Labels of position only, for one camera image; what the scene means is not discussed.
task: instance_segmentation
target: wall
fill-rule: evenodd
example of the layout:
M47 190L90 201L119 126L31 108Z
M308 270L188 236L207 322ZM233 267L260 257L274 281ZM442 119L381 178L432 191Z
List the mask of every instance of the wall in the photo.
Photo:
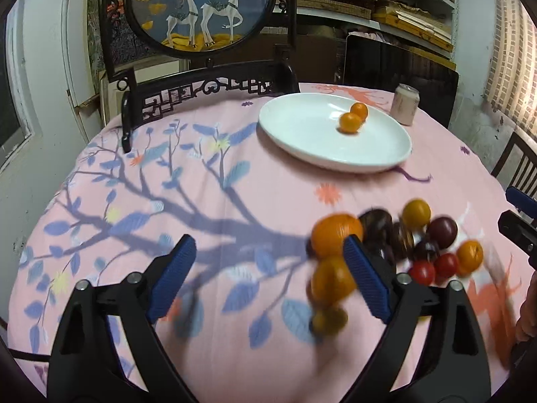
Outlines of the wall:
M496 27L496 0L458 0L454 61L460 75L449 130L491 171L515 124L483 102Z
M0 316L21 250L47 203L85 147L66 96L61 46L62 0L25 0L22 48L40 134L0 173Z

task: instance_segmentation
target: pink tablecloth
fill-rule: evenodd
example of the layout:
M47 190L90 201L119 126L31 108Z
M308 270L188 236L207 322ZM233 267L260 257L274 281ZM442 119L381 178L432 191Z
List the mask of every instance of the pink tablecloth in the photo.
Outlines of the pink tablecloth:
M301 89L383 109L393 96L327 85ZM314 268L306 238L315 221L332 212L382 206L397 214L407 200L421 197L434 214L458 221L457 243L471 237L484 245L487 265L464 284L498 388L532 273L523 254L498 234L498 216L511 208L500 184L422 111L408 128L413 153L401 167L367 176L321 170L288 156L256 128L268 100L241 92L189 100L177 106L181 113L139 128L127 155L119 121L107 126L80 154L22 253L9 346L50 353L77 280L119 282L188 233L197 241L196 263L156 329L200 402L339 402L383 324L355 292L344 303L347 327L316 342L305 291ZM421 323L396 386L410 380L425 328ZM141 384L115 317L111 329L127 375ZM21 365L44 390L46 366Z

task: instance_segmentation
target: screw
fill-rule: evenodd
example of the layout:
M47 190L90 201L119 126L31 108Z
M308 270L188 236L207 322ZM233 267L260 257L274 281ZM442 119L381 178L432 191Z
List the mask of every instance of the screw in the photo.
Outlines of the screw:
M85 290L88 286L90 286L90 283L86 279L82 279L76 282L75 288L77 290Z
M449 282L449 287L453 290L463 290L464 288L462 283L458 280L452 280Z
M138 272L131 273L127 276L127 282L136 285L142 279L142 275Z
M410 283L412 283L412 277L410 277L406 273L400 273L400 274L397 275L397 281L401 285L410 285Z

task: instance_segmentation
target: human hand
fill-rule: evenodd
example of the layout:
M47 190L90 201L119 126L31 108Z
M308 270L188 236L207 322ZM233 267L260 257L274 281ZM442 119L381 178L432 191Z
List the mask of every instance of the human hand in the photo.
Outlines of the human hand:
M518 342L528 341L537 336L537 271L533 273L526 300L520 306L520 319L517 322Z

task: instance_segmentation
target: white plate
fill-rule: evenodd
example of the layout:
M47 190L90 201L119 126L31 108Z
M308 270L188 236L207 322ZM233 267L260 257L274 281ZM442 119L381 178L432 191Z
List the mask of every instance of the white plate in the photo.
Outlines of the white plate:
M261 107L259 124L267 135L298 159L336 171L384 171L410 156L412 142L388 114L367 106L369 116L355 135L340 133L339 117L355 100L337 95L297 93Z

